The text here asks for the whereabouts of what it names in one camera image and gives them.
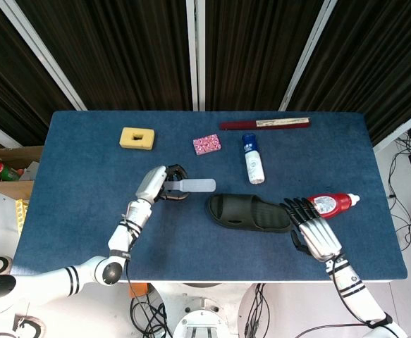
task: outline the white bottle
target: white bottle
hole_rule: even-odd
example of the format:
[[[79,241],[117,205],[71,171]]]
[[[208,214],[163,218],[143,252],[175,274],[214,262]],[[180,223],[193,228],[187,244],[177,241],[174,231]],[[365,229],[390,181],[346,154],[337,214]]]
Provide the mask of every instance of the white bottle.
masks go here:
[[[264,182],[262,160],[260,158],[257,140],[254,134],[244,134],[243,144],[245,150],[247,176],[252,184]]]

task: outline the black curtain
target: black curtain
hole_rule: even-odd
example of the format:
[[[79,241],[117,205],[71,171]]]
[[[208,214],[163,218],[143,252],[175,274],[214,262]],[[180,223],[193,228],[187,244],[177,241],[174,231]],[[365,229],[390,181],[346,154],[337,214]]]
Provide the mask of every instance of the black curtain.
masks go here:
[[[73,107],[0,10],[0,129],[25,146],[43,144],[58,109]]]
[[[411,118],[411,0],[339,1],[288,110],[359,111],[373,144]]]
[[[206,109],[277,110],[322,0],[207,0]]]
[[[17,2],[88,109],[192,109],[184,1]]]

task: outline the blue table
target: blue table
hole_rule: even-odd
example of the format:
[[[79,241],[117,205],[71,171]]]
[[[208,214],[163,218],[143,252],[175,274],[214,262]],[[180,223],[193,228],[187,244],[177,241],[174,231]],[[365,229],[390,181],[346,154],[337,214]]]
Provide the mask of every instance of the blue table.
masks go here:
[[[241,136],[220,122],[310,116],[305,129],[256,131],[266,182],[249,183]],[[152,151],[122,149],[123,127],[156,132]],[[196,156],[192,139],[217,133],[222,150]],[[366,280],[405,278],[386,195],[359,113],[62,111],[51,121],[13,273],[33,274],[107,256],[107,242],[145,174],[181,164],[212,177],[217,193],[267,201],[351,192],[361,201],[329,223]],[[132,250],[132,280],[329,280],[324,265],[297,252],[289,234],[230,230],[206,210],[210,194],[159,201]]]

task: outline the black slipper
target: black slipper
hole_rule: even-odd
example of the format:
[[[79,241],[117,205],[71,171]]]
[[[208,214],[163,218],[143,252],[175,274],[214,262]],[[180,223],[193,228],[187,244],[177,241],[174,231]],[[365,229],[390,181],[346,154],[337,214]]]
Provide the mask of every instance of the black slipper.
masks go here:
[[[217,194],[208,200],[214,220],[231,229],[288,232],[290,217],[278,204],[262,201],[255,195]]]

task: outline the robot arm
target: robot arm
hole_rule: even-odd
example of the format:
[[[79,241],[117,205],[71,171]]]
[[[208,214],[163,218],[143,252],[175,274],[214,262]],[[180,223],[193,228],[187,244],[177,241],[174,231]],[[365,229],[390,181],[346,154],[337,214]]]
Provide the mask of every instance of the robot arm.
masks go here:
[[[333,280],[338,295],[346,308],[373,330],[371,338],[407,338],[406,333],[384,313],[363,281],[346,260],[342,246],[325,219],[307,199],[286,199],[281,204],[305,239],[309,254],[326,264],[326,272]]]
[[[179,165],[159,166],[145,175],[136,192],[137,200],[128,204],[126,214],[108,242],[108,258],[96,256],[83,264],[40,275],[0,275],[0,313],[23,299],[43,304],[77,294],[87,283],[117,283],[125,262],[130,259],[130,250],[152,213],[152,204],[158,198],[181,200],[188,196],[188,193],[174,195],[165,191],[164,182],[175,177],[188,178]]]

